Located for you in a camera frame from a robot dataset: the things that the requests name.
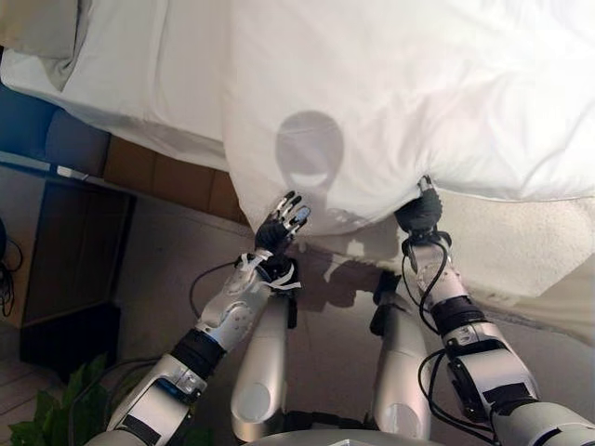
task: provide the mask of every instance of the bed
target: bed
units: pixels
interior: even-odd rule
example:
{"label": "bed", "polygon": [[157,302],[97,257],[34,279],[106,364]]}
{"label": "bed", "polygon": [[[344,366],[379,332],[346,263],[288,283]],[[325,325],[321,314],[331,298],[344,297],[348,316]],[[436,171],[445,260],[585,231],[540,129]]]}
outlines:
{"label": "bed", "polygon": [[101,0],[62,91],[36,57],[6,51],[2,82],[116,136],[227,170],[220,93],[227,2]]}
{"label": "bed", "polygon": [[63,91],[35,57],[0,73],[230,171],[253,227],[305,191],[308,243],[385,268],[390,212],[430,174],[475,295],[594,344],[593,18],[589,1],[101,0]]}

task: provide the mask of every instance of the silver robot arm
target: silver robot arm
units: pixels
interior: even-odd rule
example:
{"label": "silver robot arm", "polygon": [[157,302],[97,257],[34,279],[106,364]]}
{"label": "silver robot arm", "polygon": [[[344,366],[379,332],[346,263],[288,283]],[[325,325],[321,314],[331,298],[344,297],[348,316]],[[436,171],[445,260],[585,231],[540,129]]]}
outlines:
{"label": "silver robot arm", "polygon": [[87,446],[163,446],[189,418],[218,362],[250,331],[266,307],[271,289],[293,277],[284,250],[307,222],[310,209],[288,193],[261,225],[256,250],[242,255],[222,290],[194,326],[144,376],[114,411],[107,432]]}
{"label": "silver robot arm", "polygon": [[416,272],[426,308],[442,338],[448,372],[469,420],[485,423],[502,446],[595,444],[595,425],[558,404],[539,401],[531,372],[477,308],[450,257],[450,237],[436,224],[442,205],[430,179],[421,198],[395,215],[409,238],[403,252]]}

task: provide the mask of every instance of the wooden cabinet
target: wooden cabinet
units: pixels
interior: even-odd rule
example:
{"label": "wooden cabinet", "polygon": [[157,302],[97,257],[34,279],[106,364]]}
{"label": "wooden cabinet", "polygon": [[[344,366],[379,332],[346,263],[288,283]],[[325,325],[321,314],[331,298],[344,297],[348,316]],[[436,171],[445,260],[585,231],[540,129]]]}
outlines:
{"label": "wooden cabinet", "polygon": [[124,250],[133,197],[0,165],[0,217],[24,255],[14,273],[17,327],[104,303]]}

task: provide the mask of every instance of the green plant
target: green plant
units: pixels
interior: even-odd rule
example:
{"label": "green plant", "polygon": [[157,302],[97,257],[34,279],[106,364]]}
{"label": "green plant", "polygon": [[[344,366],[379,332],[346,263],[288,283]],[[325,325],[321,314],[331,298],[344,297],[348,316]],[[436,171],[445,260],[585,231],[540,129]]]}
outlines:
{"label": "green plant", "polygon": [[[37,407],[33,421],[10,426],[13,446],[65,446],[68,444],[68,413],[76,396],[105,368],[105,355],[82,365],[71,374],[62,401],[45,391],[37,394]],[[83,445],[99,434],[103,428],[103,408],[108,392],[99,384],[93,386],[76,406],[74,429],[76,444]]]}

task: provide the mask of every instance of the black cable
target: black cable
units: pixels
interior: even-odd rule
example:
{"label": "black cable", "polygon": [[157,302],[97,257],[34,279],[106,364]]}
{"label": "black cable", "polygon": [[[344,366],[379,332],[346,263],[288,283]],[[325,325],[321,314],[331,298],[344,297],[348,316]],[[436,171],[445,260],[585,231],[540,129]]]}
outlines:
{"label": "black cable", "polygon": [[7,318],[15,305],[15,289],[12,274],[6,265],[0,262],[0,307],[2,315]]}
{"label": "black cable", "polygon": [[22,267],[23,255],[14,240],[7,238],[7,242],[12,244],[19,252],[19,263],[13,269],[10,269],[0,259],[0,307],[2,308],[2,315],[7,318],[12,313],[15,306],[15,283],[12,278],[12,273],[16,272]]}
{"label": "black cable", "polygon": [[118,378],[118,380],[115,382],[115,384],[113,385],[113,387],[110,389],[110,391],[108,392],[108,399],[107,399],[107,403],[105,404],[105,408],[103,410],[103,428],[106,428],[108,423],[109,423],[109,418],[112,415],[111,414],[111,409],[112,409],[112,405],[113,405],[113,399],[115,398],[116,394],[118,393],[118,390],[120,389],[120,387],[122,387],[122,385],[124,384],[124,382],[126,381],[126,379],[132,375],[134,372],[137,372],[138,370],[144,369],[145,367],[151,367],[156,363],[156,361],[153,362],[143,362],[141,364],[135,365],[134,367],[130,367],[128,370],[126,370],[122,376],[120,376]]}
{"label": "black cable", "polygon": [[127,365],[127,364],[132,364],[132,363],[136,363],[136,362],[145,362],[145,363],[150,363],[150,362],[156,362],[159,361],[159,358],[136,358],[134,360],[125,360],[122,362],[119,362],[115,365],[113,365],[112,367],[105,369],[100,376],[98,376],[97,378],[95,378],[93,381],[91,381],[82,391],[81,393],[79,393],[76,398],[73,400],[73,403],[71,404],[71,407],[68,411],[68,446],[76,446],[76,438],[75,433],[74,433],[74,407],[76,406],[76,404],[86,396],[86,394],[89,392],[89,390],[91,388],[93,388],[95,385],[97,385],[101,379],[103,379],[106,375],[110,374],[111,372],[113,372],[114,370],[122,367],[123,365]]}
{"label": "black cable", "polygon": [[413,294],[409,289],[409,283],[407,283],[407,277],[405,276],[405,258],[406,255],[403,255],[403,258],[401,259],[401,276],[403,277],[403,283],[405,285],[407,293],[409,294],[409,298],[413,301],[414,304],[416,304],[416,307],[419,307],[419,302],[417,302],[416,299],[413,297]]}
{"label": "black cable", "polygon": [[198,309],[196,308],[196,306],[194,305],[194,300],[193,300],[193,295],[194,295],[194,287],[196,286],[196,283],[198,283],[198,281],[200,281],[201,279],[203,279],[204,276],[210,274],[211,272],[215,272],[219,269],[223,269],[225,267],[230,267],[231,265],[234,265],[235,262],[228,262],[228,263],[224,263],[223,265],[219,265],[218,267],[214,267],[211,269],[208,269],[207,271],[199,274],[196,279],[194,279],[192,281],[192,285],[190,286],[190,291],[188,292],[188,300],[190,302],[190,308],[192,308],[192,313],[194,313],[194,316],[196,316],[196,318],[200,318],[201,317],[201,313],[198,311]]}
{"label": "black cable", "polygon": [[436,401],[434,401],[434,387],[435,387],[435,384],[436,384],[436,375],[438,374],[438,370],[440,368],[440,364],[441,364],[443,358],[444,358],[444,353],[442,355],[440,355],[436,359],[436,361],[434,363],[434,366],[432,367],[432,371],[431,371],[430,388],[428,389],[428,397],[430,398],[430,401],[431,401],[432,406],[436,409],[436,412],[438,412],[441,415],[447,417],[453,423],[458,423],[458,424],[460,424],[462,426],[467,426],[467,427],[470,427],[472,429],[478,429],[478,430],[482,430],[484,432],[493,433],[494,431],[490,427],[488,427],[488,426],[477,425],[475,423],[471,423],[469,421],[465,421],[465,420],[462,420],[460,418],[456,418],[455,416],[451,415],[450,413],[448,413],[447,411],[445,411],[444,409],[442,409],[438,405],[438,403]]}
{"label": "black cable", "polygon": [[430,296],[431,289],[434,287],[434,285],[436,284],[436,282],[440,279],[440,276],[443,275],[444,268],[446,268],[446,262],[448,261],[448,252],[446,251],[446,248],[444,246],[442,246],[441,243],[438,243],[438,242],[435,242],[435,241],[429,241],[429,243],[435,244],[440,249],[442,249],[442,251],[443,251],[443,261],[440,264],[440,267],[438,268],[438,272],[436,272],[436,275],[431,280],[430,285],[428,285],[428,288],[426,288],[426,291],[424,291],[423,296],[421,296],[421,299],[419,300],[419,306],[417,308],[419,310],[419,317],[424,322],[424,324],[426,324],[426,326],[430,330],[432,330],[435,334],[439,335],[440,333],[438,332],[438,330],[436,330],[432,326],[432,324],[430,323],[430,321],[428,321],[428,319],[426,318],[426,315],[424,314],[424,308],[426,307],[426,300],[428,300],[428,297]]}
{"label": "black cable", "polygon": [[17,243],[14,240],[12,240],[10,237],[7,238],[7,242],[9,242],[15,248],[17,248],[17,251],[19,252],[19,264],[15,268],[8,270],[8,272],[16,272],[20,269],[20,267],[22,267],[22,262],[24,259],[23,255],[22,255],[22,250],[20,249],[20,246],[18,246]]}
{"label": "black cable", "polygon": [[[424,397],[428,401],[428,405],[430,406],[430,411],[431,411],[432,415],[434,415],[436,418],[443,421],[444,423],[446,423],[449,426],[452,426],[458,430],[461,430],[477,439],[486,441],[489,444],[494,444],[492,439],[490,439],[489,437],[486,437],[485,435],[480,434],[479,432],[476,432],[475,430],[472,430],[472,429],[480,429],[480,430],[484,430],[486,432],[492,432],[492,430],[489,427],[478,426],[478,425],[474,425],[472,423],[466,422],[464,420],[460,420],[460,419],[454,417],[453,415],[451,415],[450,413],[447,413],[446,411],[444,411],[440,406],[438,406],[438,404],[436,404],[434,402],[433,390],[434,390],[436,375],[438,373],[438,367],[440,365],[440,362],[442,361],[442,358],[444,357],[445,354],[446,354],[446,351],[444,349],[434,351],[433,353],[431,353],[428,357],[426,357],[421,362],[421,364],[419,365],[419,368],[417,369],[417,383],[419,384],[419,388],[421,389],[421,392],[423,393]],[[422,382],[423,370],[426,367],[426,365],[432,359],[434,359],[436,357],[438,357],[438,358],[434,362],[434,366],[432,368],[431,377],[430,377],[430,390],[426,391],[426,389],[423,386],[423,382]]]}

